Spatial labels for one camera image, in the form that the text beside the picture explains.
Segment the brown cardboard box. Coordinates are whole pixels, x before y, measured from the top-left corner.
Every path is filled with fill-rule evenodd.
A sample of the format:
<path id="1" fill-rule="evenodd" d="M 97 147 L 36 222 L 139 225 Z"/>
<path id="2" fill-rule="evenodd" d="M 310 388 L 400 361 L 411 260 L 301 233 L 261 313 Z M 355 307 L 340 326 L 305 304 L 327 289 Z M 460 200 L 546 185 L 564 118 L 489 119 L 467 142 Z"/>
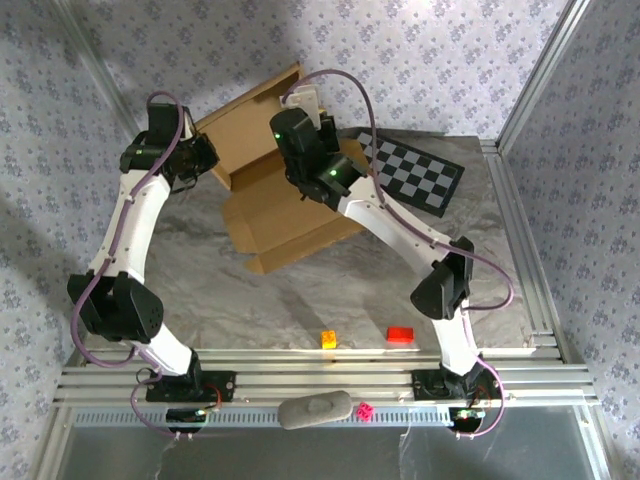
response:
<path id="1" fill-rule="evenodd" d="M 216 149 L 213 174 L 231 192 L 222 216 L 246 268 L 266 274 L 301 260 L 364 228 L 324 205 L 303 201 L 285 178 L 269 121 L 285 91 L 304 76 L 299 63 L 196 122 Z"/>

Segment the black and white checkerboard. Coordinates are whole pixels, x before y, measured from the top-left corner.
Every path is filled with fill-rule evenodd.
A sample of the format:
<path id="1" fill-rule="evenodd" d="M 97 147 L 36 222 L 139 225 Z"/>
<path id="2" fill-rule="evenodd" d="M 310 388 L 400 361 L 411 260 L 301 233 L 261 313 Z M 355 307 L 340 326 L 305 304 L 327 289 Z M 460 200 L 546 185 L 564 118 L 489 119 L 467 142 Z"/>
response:
<path id="1" fill-rule="evenodd" d="M 375 170 L 385 195 L 442 218 L 465 168 L 380 133 L 376 145 Z"/>

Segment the grey oval stone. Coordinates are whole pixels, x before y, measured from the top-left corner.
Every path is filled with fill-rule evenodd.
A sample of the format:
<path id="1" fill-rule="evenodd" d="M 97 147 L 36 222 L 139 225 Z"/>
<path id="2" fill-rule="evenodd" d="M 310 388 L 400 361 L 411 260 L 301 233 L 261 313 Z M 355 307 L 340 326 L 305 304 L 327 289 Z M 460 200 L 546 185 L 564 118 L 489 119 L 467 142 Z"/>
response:
<path id="1" fill-rule="evenodd" d="M 283 401 L 277 411 L 279 425 L 296 430 L 348 418 L 353 409 L 351 396 L 342 390 Z"/>

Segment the left circuit board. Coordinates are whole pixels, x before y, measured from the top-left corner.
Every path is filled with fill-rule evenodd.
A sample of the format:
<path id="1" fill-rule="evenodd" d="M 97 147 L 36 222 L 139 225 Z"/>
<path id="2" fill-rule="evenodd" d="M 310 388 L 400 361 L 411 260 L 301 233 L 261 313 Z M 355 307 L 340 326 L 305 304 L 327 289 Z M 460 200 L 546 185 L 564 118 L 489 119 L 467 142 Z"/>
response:
<path id="1" fill-rule="evenodd" d="M 169 409 L 165 415 L 165 423 L 173 434 L 195 434 L 208 420 L 208 413 L 201 408 Z"/>

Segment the circuit board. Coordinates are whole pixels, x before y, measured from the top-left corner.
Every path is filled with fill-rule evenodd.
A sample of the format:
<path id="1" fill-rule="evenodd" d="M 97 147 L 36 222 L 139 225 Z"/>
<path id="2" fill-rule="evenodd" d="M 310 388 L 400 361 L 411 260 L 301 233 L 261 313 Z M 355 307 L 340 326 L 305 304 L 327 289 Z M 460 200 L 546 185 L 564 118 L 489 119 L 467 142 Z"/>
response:
<path id="1" fill-rule="evenodd" d="M 472 434 L 480 429 L 486 413 L 483 409 L 450 408 L 449 416 L 452 421 L 450 427 L 452 431 Z"/>
<path id="2" fill-rule="evenodd" d="M 208 420 L 208 413 L 201 408 L 169 409 L 165 415 L 165 423 L 173 434 L 195 434 Z"/>

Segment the right circuit board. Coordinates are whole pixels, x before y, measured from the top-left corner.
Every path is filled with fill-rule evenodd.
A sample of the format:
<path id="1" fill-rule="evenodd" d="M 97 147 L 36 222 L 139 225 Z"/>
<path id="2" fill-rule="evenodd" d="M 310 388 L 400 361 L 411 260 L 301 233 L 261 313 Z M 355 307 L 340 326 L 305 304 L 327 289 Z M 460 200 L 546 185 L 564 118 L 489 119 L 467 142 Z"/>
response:
<path id="1" fill-rule="evenodd" d="M 483 409 L 450 408 L 449 416 L 452 421 L 450 427 L 452 431 L 472 434 L 480 429 L 486 413 Z"/>

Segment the aluminium upright post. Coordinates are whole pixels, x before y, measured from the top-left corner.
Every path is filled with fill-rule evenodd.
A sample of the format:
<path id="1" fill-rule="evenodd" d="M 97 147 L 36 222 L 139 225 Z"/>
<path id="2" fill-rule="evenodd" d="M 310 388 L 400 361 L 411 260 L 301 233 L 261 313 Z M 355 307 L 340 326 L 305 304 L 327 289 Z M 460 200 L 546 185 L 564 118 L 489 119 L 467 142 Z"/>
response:
<path id="1" fill-rule="evenodd" d="M 496 149 L 500 155 L 507 154 L 514 145 L 593 2 L 594 0 L 567 0 L 523 90 L 495 141 Z"/>
<path id="2" fill-rule="evenodd" d="M 73 6 L 71 0 L 47 1 L 115 120 L 124 134 L 132 139 L 138 134 L 139 125 L 127 105 L 124 94 L 118 88 L 106 62 L 92 40 L 88 28 L 84 26 L 77 8 Z"/>

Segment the aluminium side rail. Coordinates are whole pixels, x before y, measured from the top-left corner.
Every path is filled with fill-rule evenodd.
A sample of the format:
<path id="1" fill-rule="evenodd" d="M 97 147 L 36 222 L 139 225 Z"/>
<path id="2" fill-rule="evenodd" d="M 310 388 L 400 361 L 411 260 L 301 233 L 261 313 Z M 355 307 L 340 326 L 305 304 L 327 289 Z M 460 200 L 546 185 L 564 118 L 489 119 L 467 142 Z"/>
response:
<path id="1" fill-rule="evenodd" d="M 565 363 L 576 363 L 561 327 L 509 165 L 502 159 L 493 141 L 483 140 L 481 148 L 503 217 L 523 303 L 529 313 L 533 344 L 548 348 L 554 346 Z"/>

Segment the aluminium mounting rail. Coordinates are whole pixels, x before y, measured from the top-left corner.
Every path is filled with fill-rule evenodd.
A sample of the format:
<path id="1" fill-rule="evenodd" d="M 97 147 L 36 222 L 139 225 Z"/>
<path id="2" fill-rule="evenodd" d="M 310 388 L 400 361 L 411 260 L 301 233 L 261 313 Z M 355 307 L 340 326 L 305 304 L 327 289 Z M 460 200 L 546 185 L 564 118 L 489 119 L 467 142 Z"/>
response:
<path id="1" fill-rule="evenodd" d="M 486 352 L 510 406 L 597 403 L 586 366 L 567 364 L 556 348 L 498 348 Z M 419 350 L 203 350 L 206 370 L 236 374 L 236 406 L 275 406 L 284 399 L 344 390 L 376 406 L 413 400 L 411 373 L 438 365 Z M 68 406 L 123 406 L 143 363 L 102 369 L 84 364 L 64 368 L 54 400 Z"/>

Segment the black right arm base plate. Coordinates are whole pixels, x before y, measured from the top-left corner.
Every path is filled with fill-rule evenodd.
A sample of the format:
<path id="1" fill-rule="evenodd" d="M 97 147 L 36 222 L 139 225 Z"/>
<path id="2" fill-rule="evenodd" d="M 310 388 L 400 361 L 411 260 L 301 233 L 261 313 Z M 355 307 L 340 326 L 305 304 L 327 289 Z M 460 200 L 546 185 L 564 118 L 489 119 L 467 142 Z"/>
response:
<path id="1" fill-rule="evenodd" d="M 500 389 L 493 375 L 486 369 L 459 376 L 446 369 L 411 371 L 411 387 L 416 401 L 462 400 L 479 398 L 497 400 Z"/>

